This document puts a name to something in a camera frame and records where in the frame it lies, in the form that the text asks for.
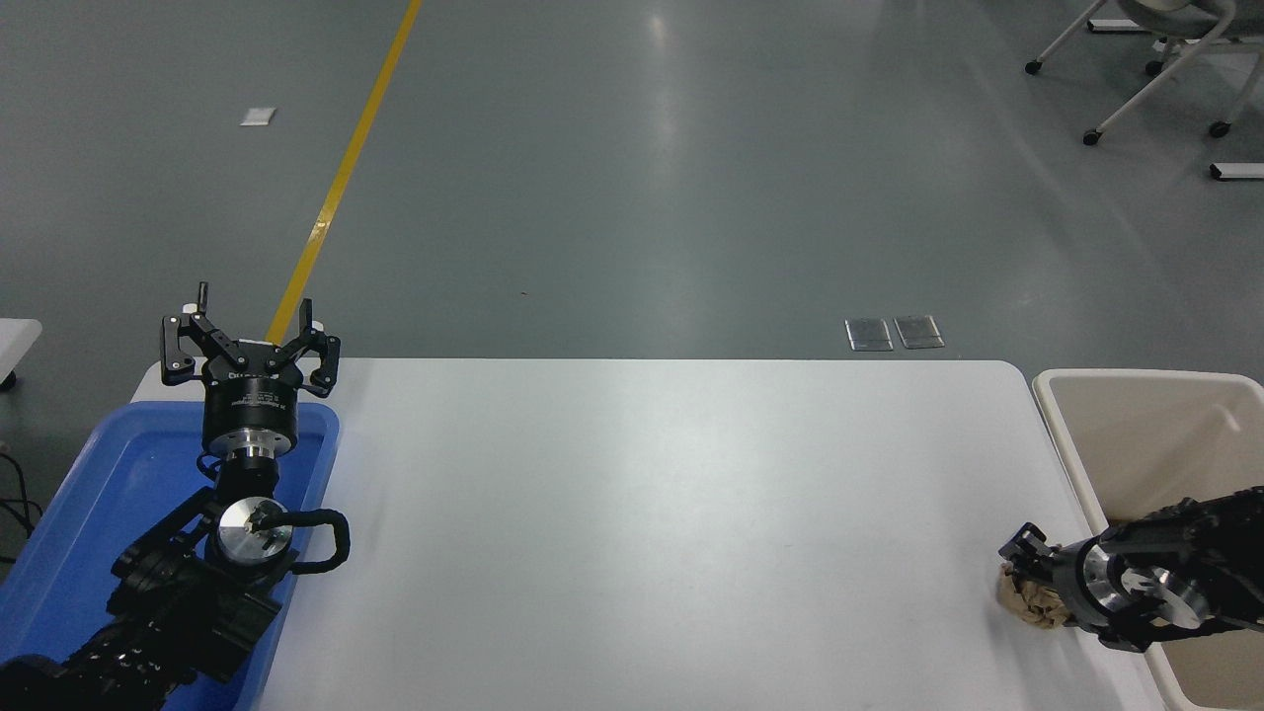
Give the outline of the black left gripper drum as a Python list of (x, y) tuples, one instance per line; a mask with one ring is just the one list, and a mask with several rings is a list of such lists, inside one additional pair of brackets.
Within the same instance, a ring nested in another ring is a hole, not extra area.
[(301, 369), (293, 364), (278, 372), (249, 367), (234, 369), (229, 361), (209, 361), (202, 368), (202, 447), (228, 459), (234, 450), (258, 445), (270, 455), (295, 449)]

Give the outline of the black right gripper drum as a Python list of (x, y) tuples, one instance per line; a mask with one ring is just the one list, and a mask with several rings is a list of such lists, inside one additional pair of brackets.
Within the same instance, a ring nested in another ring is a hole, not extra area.
[(1049, 590), (1066, 609), (1063, 628), (1097, 628), (1097, 601), (1086, 579), (1086, 560), (1095, 544), (1096, 536), (1087, 536), (1050, 549)]

